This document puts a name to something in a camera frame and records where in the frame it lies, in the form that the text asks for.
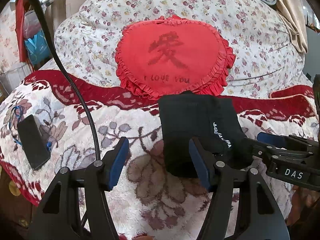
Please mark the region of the person's right hand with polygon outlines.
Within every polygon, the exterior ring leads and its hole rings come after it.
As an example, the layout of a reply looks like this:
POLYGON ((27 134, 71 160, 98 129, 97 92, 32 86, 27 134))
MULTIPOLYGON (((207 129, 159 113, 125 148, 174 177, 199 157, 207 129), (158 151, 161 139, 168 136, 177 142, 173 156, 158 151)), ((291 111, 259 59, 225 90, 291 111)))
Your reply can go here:
POLYGON ((305 207, 310 208, 319 198, 319 192, 312 191, 310 189, 305 189, 293 186, 292 190, 294 191, 291 198, 291 211, 286 220, 287 226, 292 226, 300 219, 301 212, 305 207))

